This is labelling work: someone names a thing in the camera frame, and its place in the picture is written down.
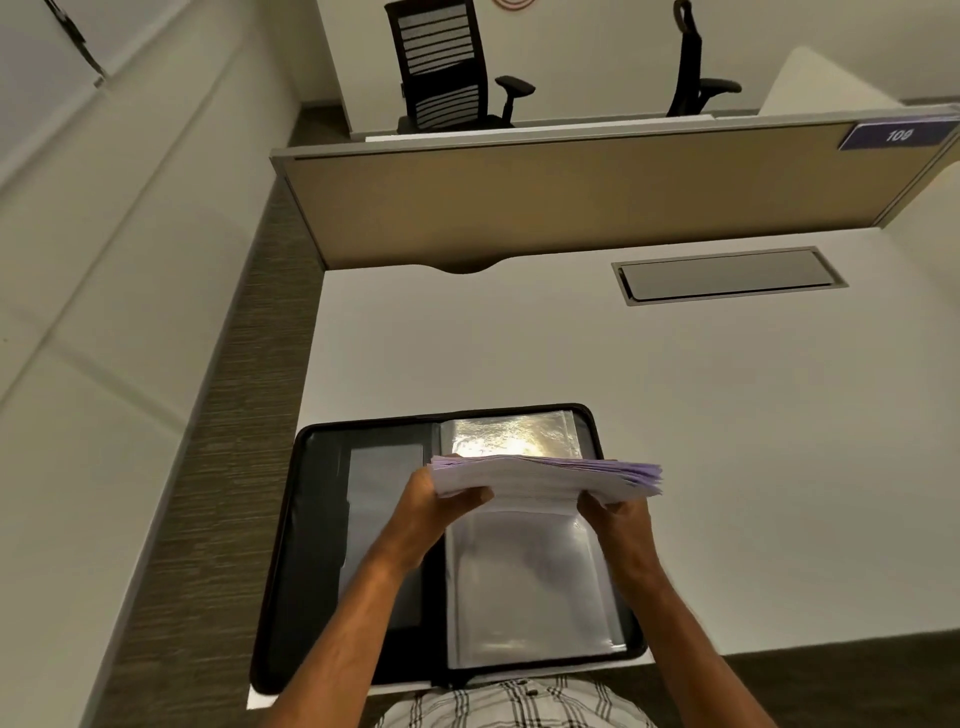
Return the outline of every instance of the text 109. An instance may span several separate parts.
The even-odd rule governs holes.
[[[911,136],[913,136],[912,129],[897,129],[895,132],[890,132],[887,141],[906,141]]]

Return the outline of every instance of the forearm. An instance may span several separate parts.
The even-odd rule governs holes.
[[[355,728],[402,580],[376,553],[364,560],[263,728]]]
[[[662,570],[632,579],[626,591],[685,728],[775,728]]]

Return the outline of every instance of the chair armrest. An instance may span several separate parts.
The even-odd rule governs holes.
[[[700,90],[710,96],[718,93],[739,93],[743,86],[727,79],[700,79]]]
[[[521,81],[514,76],[498,76],[494,80],[498,85],[503,86],[503,90],[507,92],[508,96],[512,96],[515,99],[521,99],[524,96],[529,96],[537,90],[537,87],[533,84],[528,84],[527,82]]]

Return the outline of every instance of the plaid shirt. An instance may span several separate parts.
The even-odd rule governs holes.
[[[599,683],[565,676],[431,691],[403,700],[376,728],[656,728]]]

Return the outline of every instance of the beige partition panel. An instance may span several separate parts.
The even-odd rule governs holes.
[[[903,195],[884,213],[883,217],[877,221],[877,224],[885,228],[907,205],[913,202],[913,199],[917,195],[924,191],[924,188],[933,178],[954,162],[960,162],[960,137],[956,135],[953,137],[952,143],[945,145],[942,154],[935,158],[930,164],[930,168],[924,172],[923,183],[914,184],[909,189],[904,190]]]
[[[775,123],[441,149],[371,143],[275,161],[328,268],[464,271],[512,255],[869,227],[941,152],[841,152],[853,121]]]

